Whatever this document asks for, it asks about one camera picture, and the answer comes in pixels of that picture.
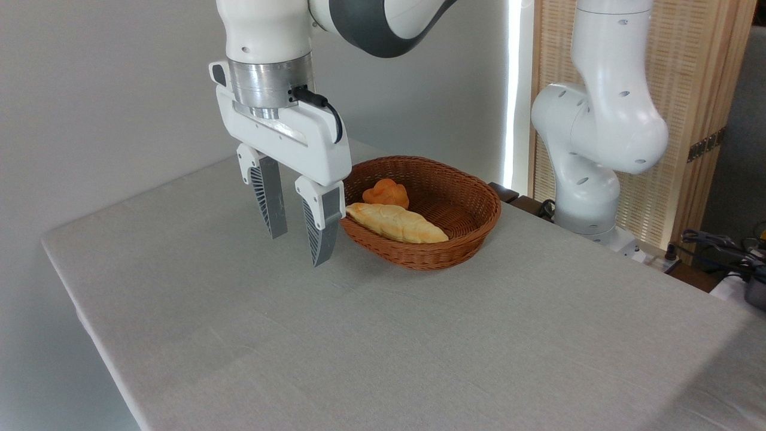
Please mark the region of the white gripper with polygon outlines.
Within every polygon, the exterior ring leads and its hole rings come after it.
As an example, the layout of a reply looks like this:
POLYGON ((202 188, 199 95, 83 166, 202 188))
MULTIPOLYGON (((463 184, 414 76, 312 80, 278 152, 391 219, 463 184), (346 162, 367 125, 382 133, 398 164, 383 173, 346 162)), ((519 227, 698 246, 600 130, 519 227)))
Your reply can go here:
POLYGON ((279 163, 301 174, 295 182, 314 267, 330 259, 341 219, 346 216, 344 180, 352 170, 348 137, 338 136, 338 118, 299 102, 263 119, 236 101, 228 64, 209 63, 209 75, 228 133, 243 144, 237 155, 243 181, 253 188, 271 238, 287 233, 279 163))

